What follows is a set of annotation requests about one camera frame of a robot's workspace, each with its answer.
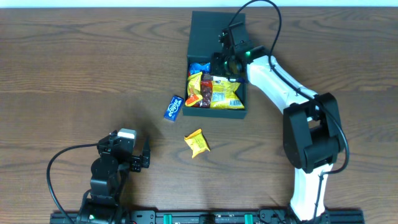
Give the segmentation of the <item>red Hacks candy bag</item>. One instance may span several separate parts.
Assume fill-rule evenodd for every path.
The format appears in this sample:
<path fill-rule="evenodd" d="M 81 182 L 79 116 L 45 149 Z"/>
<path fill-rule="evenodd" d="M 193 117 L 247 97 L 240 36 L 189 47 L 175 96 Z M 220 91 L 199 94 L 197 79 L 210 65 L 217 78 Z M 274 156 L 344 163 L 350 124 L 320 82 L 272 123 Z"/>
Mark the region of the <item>red Hacks candy bag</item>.
<path fill-rule="evenodd" d="M 202 100 L 199 102 L 199 107 L 209 108 L 211 105 L 211 97 L 213 93 L 212 81 L 201 81 L 201 96 Z"/>

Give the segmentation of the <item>yellow Hacks candy bag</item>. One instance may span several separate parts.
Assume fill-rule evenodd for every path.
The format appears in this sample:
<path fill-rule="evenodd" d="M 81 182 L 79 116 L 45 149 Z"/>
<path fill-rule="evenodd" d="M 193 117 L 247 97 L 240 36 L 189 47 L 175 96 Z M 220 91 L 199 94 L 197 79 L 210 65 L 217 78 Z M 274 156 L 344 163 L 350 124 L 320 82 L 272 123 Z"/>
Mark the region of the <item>yellow Hacks candy bag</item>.
<path fill-rule="evenodd" d="M 242 110 L 244 105 L 236 95 L 240 87 L 238 82 L 212 81 L 212 95 L 210 108 L 216 110 Z"/>

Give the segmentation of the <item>yellow orange snack packet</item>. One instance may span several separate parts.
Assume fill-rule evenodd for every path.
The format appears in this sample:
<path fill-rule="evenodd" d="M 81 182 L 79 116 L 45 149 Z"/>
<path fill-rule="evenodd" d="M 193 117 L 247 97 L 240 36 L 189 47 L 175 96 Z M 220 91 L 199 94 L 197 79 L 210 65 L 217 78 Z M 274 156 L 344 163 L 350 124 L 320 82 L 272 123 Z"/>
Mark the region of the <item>yellow orange snack packet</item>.
<path fill-rule="evenodd" d="M 190 75 L 187 78 L 187 94 L 188 98 L 185 101 L 185 106 L 191 107 L 203 99 L 201 95 L 201 76 L 202 72 Z"/>

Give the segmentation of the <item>dark green box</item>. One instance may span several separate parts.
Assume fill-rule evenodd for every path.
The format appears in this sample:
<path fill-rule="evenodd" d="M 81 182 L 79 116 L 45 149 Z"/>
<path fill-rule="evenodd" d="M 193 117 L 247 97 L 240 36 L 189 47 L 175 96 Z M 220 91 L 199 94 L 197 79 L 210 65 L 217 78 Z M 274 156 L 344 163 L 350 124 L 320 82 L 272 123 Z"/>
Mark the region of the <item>dark green box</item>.
<path fill-rule="evenodd" d="M 192 63 L 208 63 L 215 52 L 221 52 L 218 42 L 222 30 L 227 28 L 234 14 L 230 12 L 193 11 L 187 49 L 187 65 Z M 248 109 L 214 110 L 209 108 L 182 107 L 185 116 L 201 116 L 208 118 L 245 118 Z"/>

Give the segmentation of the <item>small yellow cracker packet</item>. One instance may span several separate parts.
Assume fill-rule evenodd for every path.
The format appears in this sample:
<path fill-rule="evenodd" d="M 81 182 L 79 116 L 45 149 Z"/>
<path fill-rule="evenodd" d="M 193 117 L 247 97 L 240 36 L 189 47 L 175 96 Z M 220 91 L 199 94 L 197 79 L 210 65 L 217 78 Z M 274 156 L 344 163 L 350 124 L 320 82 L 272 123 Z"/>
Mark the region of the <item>small yellow cracker packet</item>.
<path fill-rule="evenodd" d="M 203 152 L 210 151 L 210 148 L 201 128 L 197 129 L 190 135 L 185 136 L 184 141 L 192 150 L 192 159 Z"/>

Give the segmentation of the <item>blue Eclipse mint box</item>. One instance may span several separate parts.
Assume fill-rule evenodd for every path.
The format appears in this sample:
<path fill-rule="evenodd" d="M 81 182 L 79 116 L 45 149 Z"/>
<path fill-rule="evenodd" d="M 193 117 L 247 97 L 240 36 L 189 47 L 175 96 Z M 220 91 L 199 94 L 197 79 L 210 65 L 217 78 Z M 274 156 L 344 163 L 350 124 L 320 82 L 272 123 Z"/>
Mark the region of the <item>blue Eclipse mint box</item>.
<path fill-rule="evenodd" d="M 174 95 L 172 97 L 167 109 L 165 110 L 164 118 L 169 121 L 175 122 L 175 120 L 177 119 L 178 114 L 183 106 L 183 103 L 184 103 L 183 98 Z"/>

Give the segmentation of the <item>dark blue chocolate bar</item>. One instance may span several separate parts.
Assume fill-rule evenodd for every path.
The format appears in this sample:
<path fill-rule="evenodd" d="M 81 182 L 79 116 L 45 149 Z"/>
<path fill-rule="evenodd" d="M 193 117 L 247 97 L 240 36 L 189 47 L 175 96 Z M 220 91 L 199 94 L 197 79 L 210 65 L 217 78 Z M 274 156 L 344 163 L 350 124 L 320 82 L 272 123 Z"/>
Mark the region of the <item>dark blue chocolate bar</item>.
<path fill-rule="evenodd" d="M 246 79 L 242 76 L 228 75 L 228 76 L 211 76 L 211 81 L 215 83 L 230 82 L 230 83 L 246 83 Z"/>

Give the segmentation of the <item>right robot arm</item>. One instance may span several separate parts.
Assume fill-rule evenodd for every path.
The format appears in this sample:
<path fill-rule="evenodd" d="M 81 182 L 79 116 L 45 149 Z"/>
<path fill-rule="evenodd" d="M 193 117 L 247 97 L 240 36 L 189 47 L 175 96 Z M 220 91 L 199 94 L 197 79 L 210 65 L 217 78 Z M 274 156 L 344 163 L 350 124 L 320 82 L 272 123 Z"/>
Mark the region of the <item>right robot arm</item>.
<path fill-rule="evenodd" d="M 283 115 L 282 144 L 295 168 L 289 203 L 291 223 L 328 223 L 323 203 L 329 175 L 340 152 L 349 153 L 336 98 L 306 88 L 263 46 L 254 47 L 243 22 L 229 23 L 219 35 L 222 51 L 212 56 L 212 73 L 260 89 Z"/>

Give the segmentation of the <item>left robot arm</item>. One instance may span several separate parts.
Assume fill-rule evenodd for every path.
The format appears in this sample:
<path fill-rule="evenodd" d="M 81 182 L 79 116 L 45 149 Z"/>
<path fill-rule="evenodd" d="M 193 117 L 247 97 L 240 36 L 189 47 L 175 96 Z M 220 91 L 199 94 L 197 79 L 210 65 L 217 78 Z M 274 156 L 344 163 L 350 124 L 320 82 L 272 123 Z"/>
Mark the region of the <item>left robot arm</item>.
<path fill-rule="evenodd" d="M 135 156 L 137 132 L 122 128 L 97 143 L 99 158 L 91 165 L 91 189 L 85 194 L 77 223 L 130 223 L 128 209 L 121 205 L 121 194 L 130 172 L 150 166 L 149 143 Z"/>

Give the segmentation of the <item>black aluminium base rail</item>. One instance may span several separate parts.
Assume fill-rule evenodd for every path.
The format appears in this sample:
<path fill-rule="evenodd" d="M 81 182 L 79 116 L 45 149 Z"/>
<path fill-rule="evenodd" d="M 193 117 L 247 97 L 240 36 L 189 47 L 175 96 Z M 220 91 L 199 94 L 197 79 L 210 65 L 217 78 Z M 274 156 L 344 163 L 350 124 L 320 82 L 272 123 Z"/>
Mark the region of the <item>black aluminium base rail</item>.
<path fill-rule="evenodd" d="M 286 209 L 262 209 L 258 211 L 214 211 L 214 212 L 155 212 L 153 210 L 135 210 L 124 212 L 121 218 L 108 213 L 97 213 L 88 216 L 79 215 L 77 212 L 68 213 L 74 223 L 137 223 L 137 224 L 199 224 L 199 223 L 329 223 L 329 224 L 354 224 L 365 223 L 361 210 L 325 210 L 313 221 L 300 221 L 293 212 Z"/>

